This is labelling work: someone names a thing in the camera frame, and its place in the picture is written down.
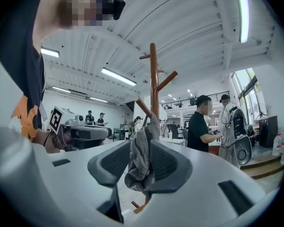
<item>sleeve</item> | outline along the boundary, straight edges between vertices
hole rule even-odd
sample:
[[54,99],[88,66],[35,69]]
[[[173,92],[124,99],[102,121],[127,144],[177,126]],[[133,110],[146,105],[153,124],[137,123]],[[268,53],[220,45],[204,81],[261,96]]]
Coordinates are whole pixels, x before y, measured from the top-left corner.
[[219,116],[218,131],[220,131],[222,134],[225,134],[228,122],[229,113],[227,112],[227,110],[223,110]]
[[191,122],[191,124],[189,124],[189,131],[195,137],[201,137],[202,135],[208,134],[206,123],[201,120]]

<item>wooden step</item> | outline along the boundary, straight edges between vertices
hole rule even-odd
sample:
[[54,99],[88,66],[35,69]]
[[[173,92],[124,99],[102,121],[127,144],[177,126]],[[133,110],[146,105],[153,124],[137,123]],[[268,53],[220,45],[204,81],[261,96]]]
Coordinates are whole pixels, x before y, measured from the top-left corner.
[[258,166],[250,169],[243,169],[242,171],[253,179],[259,179],[280,172],[283,169],[284,166],[281,165],[280,161],[278,160],[267,165]]
[[251,169],[259,166],[268,165],[274,162],[280,162],[281,156],[274,157],[272,155],[260,156],[252,159],[246,165],[241,166],[241,170]]

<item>fluorescent light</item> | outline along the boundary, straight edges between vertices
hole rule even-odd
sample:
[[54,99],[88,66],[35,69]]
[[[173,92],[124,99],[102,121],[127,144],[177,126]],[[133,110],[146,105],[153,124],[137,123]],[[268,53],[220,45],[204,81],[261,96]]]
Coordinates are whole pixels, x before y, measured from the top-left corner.
[[130,79],[127,79],[127,78],[125,78],[125,77],[123,77],[123,76],[121,76],[121,75],[119,75],[119,74],[117,74],[117,73],[115,73],[115,72],[113,72],[113,71],[111,71],[109,69],[102,68],[101,72],[104,73],[104,74],[107,74],[107,75],[109,75],[111,77],[114,77],[114,78],[116,78],[116,79],[118,79],[120,81],[123,81],[123,82],[125,82],[125,83],[127,83],[127,84],[129,84],[131,86],[137,85],[136,82],[134,82],[134,81],[132,81]]
[[51,55],[54,57],[58,57],[60,56],[60,53],[58,51],[54,51],[54,50],[50,50],[50,49],[45,49],[43,47],[41,47],[41,53],[45,54],[45,55]]
[[52,87],[52,88],[57,89],[57,90],[60,90],[60,91],[63,91],[63,92],[66,92],[66,93],[71,93],[71,92],[68,91],[68,90],[61,89],[61,88],[58,88],[58,87]]
[[97,101],[101,101],[101,102],[104,102],[104,103],[108,103],[108,101],[104,101],[104,100],[97,99],[97,98],[94,98],[94,97],[90,97],[90,99],[97,100]]
[[241,43],[246,43],[249,31],[249,2],[248,0],[238,0],[240,10],[240,39]]

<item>hand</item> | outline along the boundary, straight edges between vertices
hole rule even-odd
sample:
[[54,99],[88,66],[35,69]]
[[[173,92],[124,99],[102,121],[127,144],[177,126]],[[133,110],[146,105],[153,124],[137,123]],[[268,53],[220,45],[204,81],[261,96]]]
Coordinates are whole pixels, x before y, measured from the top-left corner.
[[222,137],[223,137],[223,134],[222,134],[222,133],[216,134],[216,138],[217,138],[217,139],[222,138]]

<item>ceiling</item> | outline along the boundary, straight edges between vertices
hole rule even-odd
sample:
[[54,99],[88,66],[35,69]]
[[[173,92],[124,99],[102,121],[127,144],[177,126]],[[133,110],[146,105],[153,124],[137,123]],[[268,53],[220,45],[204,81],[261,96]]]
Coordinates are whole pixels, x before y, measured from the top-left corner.
[[[150,93],[150,61],[139,57],[156,44],[159,81],[178,76],[160,92],[183,89],[198,80],[269,63],[275,21],[260,0],[249,0],[248,41],[239,43],[237,0],[124,0],[118,21],[102,26],[59,30],[42,46],[60,57],[44,55],[46,87],[60,87],[125,104]],[[137,82],[130,86],[101,73],[107,67]]]

